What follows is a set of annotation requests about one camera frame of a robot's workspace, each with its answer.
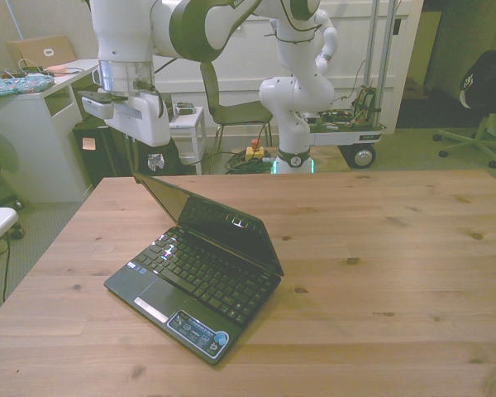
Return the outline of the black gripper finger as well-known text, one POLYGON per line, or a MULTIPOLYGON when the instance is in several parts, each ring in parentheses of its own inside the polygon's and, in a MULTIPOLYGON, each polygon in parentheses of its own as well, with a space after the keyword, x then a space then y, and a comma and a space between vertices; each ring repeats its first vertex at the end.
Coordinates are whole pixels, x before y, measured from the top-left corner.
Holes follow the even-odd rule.
POLYGON ((132 137, 128 137, 127 145, 129 151, 128 156, 129 156, 131 172, 135 173, 138 171, 138 152, 137 152, 136 140, 132 137))

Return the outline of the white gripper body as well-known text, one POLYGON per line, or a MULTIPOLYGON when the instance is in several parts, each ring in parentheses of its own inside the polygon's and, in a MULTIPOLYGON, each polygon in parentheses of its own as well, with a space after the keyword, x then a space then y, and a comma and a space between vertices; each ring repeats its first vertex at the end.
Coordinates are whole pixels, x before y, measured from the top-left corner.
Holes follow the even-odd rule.
POLYGON ((148 146, 163 146, 170 141, 169 117, 157 94, 141 93, 114 102, 113 117, 106 124, 148 146))

